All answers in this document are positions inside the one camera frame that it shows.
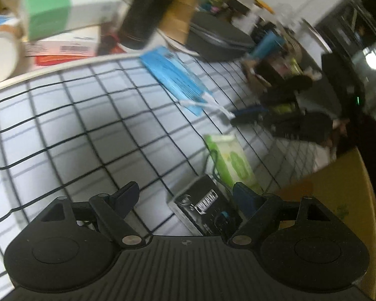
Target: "ribbed black plate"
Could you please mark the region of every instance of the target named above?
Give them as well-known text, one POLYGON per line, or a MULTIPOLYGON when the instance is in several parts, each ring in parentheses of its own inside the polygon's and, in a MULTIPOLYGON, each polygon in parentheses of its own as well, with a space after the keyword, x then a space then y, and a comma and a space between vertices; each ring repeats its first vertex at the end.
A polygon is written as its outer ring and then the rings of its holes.
POLYGON ((93 284, 66 293, 16 288, 4 301, 366 301, 357 287, 334 293, 294 290, 271 278, 249 250, 220 237, 155 236, 141 249, 121 253, 93 284))

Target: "white cardboard box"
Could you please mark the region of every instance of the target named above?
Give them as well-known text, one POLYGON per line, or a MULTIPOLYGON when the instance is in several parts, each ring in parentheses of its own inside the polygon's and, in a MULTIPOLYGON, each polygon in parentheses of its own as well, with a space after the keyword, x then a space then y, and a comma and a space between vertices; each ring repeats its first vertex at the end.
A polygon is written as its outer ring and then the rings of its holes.
POLYGON ((111 22, 121 0, 21 0, 20 18, 28 40, 111 22))
POLYGON ((95 56, 100 43, 100 26, 64 32, 34 42, 22 40, 25 56, 83 55, 95 56))

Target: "black cable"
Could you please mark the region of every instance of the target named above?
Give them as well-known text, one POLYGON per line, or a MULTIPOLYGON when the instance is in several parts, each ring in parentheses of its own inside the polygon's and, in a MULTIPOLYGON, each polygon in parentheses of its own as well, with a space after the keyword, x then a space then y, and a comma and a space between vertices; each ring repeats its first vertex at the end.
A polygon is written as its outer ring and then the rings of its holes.
POLYGON ((205 166, 203 167, 202 173, 206 173, 206 167, 207 167, 207 164, 208 164, 208 161, 209 161, 210 157, 212 157, 212 159, 213 159, 213 169, 212 169, 212 176, 213 176, 213 178, 217 182, 219 182, 224 188, 226 188, 227 191, 229 193, 231 193, 231 195, 232 195, 233 194, 233 190, 216 173, 216 163, 217 163, 217 159, 219 157, 219 153, 216 150, 213 149, 213 150, 209 151, 209 155, 206 157, 205 166))

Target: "green and white box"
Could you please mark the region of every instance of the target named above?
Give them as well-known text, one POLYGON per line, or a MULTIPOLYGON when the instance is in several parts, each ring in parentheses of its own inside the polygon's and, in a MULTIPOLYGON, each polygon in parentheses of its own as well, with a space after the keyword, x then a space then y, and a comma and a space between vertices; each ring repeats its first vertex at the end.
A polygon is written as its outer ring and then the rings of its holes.
POLYGON ((204 135, 220 179, 230 188, 237 182, 263 194, 244 150, 235 135, 204 135))
POLYGON ((110 22, 121 0, 21 0, 20 17, 29 40, 110 22))

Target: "black bottle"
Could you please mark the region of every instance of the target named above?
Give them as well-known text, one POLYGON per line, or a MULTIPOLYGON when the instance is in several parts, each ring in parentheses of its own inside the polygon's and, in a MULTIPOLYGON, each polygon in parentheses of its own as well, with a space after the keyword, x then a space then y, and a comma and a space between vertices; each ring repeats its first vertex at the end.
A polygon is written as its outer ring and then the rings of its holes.
POLYGON ((118 32, 120 43, 143 48, 173 0, 134 0, 118 32))

